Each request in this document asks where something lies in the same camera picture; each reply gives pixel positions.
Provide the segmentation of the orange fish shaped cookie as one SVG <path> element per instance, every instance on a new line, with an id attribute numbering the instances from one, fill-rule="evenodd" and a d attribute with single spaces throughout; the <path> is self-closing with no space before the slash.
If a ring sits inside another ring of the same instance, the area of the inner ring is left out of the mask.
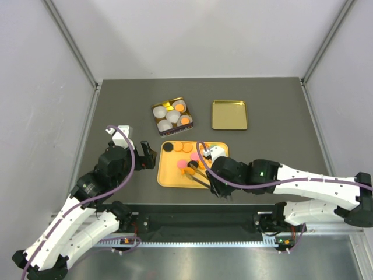
<path id="1" fill-rule="evenodd" d="M 185 167 L 181 169 L 181 174 L 190 174 L 193 176 L 195 174 L 195 170 L 191 167 Z"/>

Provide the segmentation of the black sandwich cookie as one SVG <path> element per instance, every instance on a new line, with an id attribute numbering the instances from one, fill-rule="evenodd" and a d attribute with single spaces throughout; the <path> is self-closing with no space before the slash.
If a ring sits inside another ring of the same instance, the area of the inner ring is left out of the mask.
<path id="1" fill-rule="evenodd" d="M 199 163 L 198 163 L 198 161 L 191 160 L 191 161 L 188 162 L 188 167 L 193 168 L 193 169 L 197 169 L 199 167 Z"/>

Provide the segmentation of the tan round biscuit front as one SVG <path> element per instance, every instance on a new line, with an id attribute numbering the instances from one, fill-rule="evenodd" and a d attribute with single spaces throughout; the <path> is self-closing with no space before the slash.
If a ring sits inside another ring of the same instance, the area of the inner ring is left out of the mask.
<path id="1" fill-rule="evenodd" d="M 176 104 L 174 106 L 174 108 L 179 111 L 180 113 L 183 113 L 186 111 L 186 107 L 182 104 L 182 103 L 179 103 L 179 104 Z"/>

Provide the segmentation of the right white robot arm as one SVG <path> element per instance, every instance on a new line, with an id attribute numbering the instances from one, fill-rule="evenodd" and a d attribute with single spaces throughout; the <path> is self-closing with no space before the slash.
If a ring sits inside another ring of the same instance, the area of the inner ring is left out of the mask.
<path id="1" fill-rule="evenodd" d="M 218 157 L 207 169 L 211 192 L 218 197 L 243 190 L 257 195 L 295 195 L 304 202 L 280 202 L 272 212 L 272 224 L 280 231 L 308 222 L 344 223 L 372 227 L 372 178 L 359 172 L 339 178 L 294 169 L 271 160 L 248 164 Z"/>

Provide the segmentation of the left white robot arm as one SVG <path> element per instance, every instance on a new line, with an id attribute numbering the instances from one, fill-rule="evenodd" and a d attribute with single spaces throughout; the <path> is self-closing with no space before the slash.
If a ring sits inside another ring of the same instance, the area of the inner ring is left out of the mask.
<path id="1" fill-rule="evenodd" d="M 22 279 L 64 279 L 75 262 L 104 237 L 128 230 L 131 210 L 119 201 L 104 202 L 122 188 L 135 171 L 154 169 L 157 152 L 141 143 L 139 155 L 130 141 L 110 141 L 94 169 L 81 176 L 59 214 L 44 233 L 13 262 Z"/>

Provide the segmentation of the white paper cup front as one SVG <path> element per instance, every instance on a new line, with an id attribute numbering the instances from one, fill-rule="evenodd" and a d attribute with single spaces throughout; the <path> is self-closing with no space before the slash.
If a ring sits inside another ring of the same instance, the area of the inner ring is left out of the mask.
<path id="1" fill-rule="evenodd" d="M 159 132 L 164 132 L 172 129 L 173 124 L 169 120 L 164 119 L 157 123 L 157 127 Z"/>

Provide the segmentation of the white paper cup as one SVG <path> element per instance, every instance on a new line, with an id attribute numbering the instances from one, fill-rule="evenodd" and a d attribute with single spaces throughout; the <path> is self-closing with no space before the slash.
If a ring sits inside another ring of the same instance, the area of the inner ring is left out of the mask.
<path id="1" fill-rule="evenodd" d="M 169 120 L 164 119 L 157 123 L 157 127 L 159 132 L 164 132 L 172 129 L 173 124 Z"/>
<path id="2" fill-rule="evenodd" d="M 184 102 L 184 100 L 179 99 L 179 100 L 176 100 L 175 102 L 173 102 L 172 105 L 171 105 L 171 106 L 173 107 L 174 110 L 175 110 L 174 106 L 175 106 L 176 104 L 179 104 L 179 103 L 182 103 L 185 107 L 187 107 L 186 104 L 185 104 L 185 102 Z"/>
<path id="3" fill-rule="evenodd" d="M 162 119 L 167 114 L 167 109 L 164 106 L 157 106 L 152 111 L 155 118 Z"/>
<path id="4" fill-rule="evenodd" d="M 181 113 L 179 111 L 171 110 L 166 114 L 166 120 L 175 124 L 178 122 L 180 116 L 181 116 Z"/>
<path id="5" fill-rule="evenodd" d="M 182 115 L 179 119 L 178 119 L 178 122 L 177 122 L 177 125 L 180 127 L 180 126 L 183 126 L 183 125 L 189 125 L 193 122 L 192 118 L 188 115 Z"/>

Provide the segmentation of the yellow plastic tray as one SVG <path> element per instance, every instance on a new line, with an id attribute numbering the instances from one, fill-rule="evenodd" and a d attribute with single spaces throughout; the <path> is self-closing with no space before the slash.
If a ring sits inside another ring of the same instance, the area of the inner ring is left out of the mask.
<path id="1" fill-rule="evenodd" d="M 165 152 L 163 150 L 163 145 L 166 142 L 182 142 L 191 143 L 193 145 L 192 152 L 185 153 L 181 152 Z M 197 189 L 207 189 L 195 182 L 188 180 L 183 174 L 181 174 L 181 169 L 177 167 L 177 162 L 181 159 L 185 159 L 188 162 L 191 161 L 191 154 L 197 152 L 195 141 L 166 141 L 161 146 L 159 169 L 157 174 L 157 181 L 162 187 L 177 187 L 177 188 L 197 188 Z"/>

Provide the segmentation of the pink sandwich cookie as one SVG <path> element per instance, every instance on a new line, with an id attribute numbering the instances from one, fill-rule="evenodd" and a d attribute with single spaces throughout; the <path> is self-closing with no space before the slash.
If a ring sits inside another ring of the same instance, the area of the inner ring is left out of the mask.
<path id="1" fill-rule="evenodd" d="M 185 159 L 181 159 L 181 160 L 179 160 L 179 161 L 177 162 L 177 167 L 178 167 L 179 169 L 184 169 L 184 168 L 188 167 L 188 161 L 185 160 Z"/>
<path id="2" fill-rule="evenodd" d="M 199 160 L 199 156 L 198 156 L 197 152 L 193 152 L 191 154 L 191 160 L 193 160 L 193 161 L 198 161 Z"/>

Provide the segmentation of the tan round biscuit behind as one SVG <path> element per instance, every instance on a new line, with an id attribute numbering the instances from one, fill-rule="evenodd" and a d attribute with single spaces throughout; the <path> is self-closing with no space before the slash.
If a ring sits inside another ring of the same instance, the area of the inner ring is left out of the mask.
<path id="1" fill-rule="evenodd" d="M 193 145 L 191 143 L 184 143 L 182 147 L 182 151 L 185 153 L 192 152 L 193 150 Z"/>

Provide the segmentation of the pink sandwich cookie upper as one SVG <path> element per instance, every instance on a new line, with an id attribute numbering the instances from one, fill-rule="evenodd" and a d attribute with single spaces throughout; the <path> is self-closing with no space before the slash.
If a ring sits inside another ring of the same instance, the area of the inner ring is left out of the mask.
<path id="1" fill-rule="evenodd" d="M 191 160 L 193 160 L 193 161 L 198 161 L 199 160 L 199 156 L 198 156 L 197 152 L 193 152 L 191 154 Z"/>

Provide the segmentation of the white paper cup back right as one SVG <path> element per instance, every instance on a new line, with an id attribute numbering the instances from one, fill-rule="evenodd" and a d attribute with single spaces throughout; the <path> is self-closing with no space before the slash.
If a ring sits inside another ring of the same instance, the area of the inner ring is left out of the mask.
<path id="1" fill-rule="evenodd" d="M 187 107 L 186 104 L 185 104 L 185 102 L 184 102 L 184 100 L 179 99 L 179 100 L 176 100 L 175 102 L 173 102 L 172 105 L 171 105 L 171 106 L 173 107 L 174 110 L 175 110 L 174 106 L 175 106 L 176 104 L 179 104 L 179 103 L 182 103 L 185 107 Z"/>

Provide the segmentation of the gold tin lid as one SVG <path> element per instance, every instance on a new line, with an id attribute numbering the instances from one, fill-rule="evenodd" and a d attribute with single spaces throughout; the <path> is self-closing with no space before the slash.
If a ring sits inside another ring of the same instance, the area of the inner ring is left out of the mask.
<path id="1" fill-rule="evenodd" d="M 247 130 L 246 103 L 238 100 L 215 100 L 212 103 L 212 128 L 214 130 Z"/>

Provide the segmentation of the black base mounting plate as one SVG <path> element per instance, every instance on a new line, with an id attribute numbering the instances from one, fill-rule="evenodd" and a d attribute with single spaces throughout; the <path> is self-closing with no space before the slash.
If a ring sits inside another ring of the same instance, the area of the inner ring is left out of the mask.
<path id="1" fill-rule="evenodd" d="M 261 239 L 264 233 L 298 233 L 277 218 L 274 205 L 128 204 L 120 233 L 144 242 L 235 242 Z"/>

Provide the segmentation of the aluminium frame rail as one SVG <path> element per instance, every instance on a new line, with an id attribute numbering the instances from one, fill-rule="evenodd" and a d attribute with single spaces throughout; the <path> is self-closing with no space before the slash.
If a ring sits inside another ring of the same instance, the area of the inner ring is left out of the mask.
<path id="1" fill-rule="evenodd" d="M 339 222 L 309 222 L 278 229 L 266 212 L 135 213 L 127 228 L 91 237 L 83 228 L 67 242 L 68 249 L 139 247 L 273 247 L 289 250 L 308 235 L 362 234 L 363 229 Z"/>

